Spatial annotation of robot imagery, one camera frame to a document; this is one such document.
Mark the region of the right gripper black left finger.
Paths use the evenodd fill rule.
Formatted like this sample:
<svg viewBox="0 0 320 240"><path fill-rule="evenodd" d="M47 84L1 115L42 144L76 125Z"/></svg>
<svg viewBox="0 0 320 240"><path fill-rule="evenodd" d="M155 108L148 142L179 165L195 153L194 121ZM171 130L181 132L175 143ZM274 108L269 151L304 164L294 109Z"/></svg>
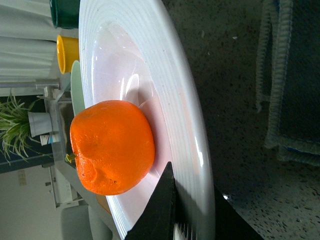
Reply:
<svg viewBox="0 0 320 240"><path fill-rule="evenodd" d="M135 225L126 240L172 240L176 222L176 184L169 161Z"/></svg>

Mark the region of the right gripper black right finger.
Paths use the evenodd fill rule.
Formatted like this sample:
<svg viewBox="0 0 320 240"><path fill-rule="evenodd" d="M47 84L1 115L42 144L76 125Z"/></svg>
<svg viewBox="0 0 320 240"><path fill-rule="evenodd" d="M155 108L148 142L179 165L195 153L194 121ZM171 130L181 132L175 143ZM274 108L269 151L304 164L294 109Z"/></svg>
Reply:
<svg viewBox="0 0 320 240"><path fill-rule="evenodd" d="M219 189L214 187L215 239L263 240L263 238L233 209Z"/></svg>

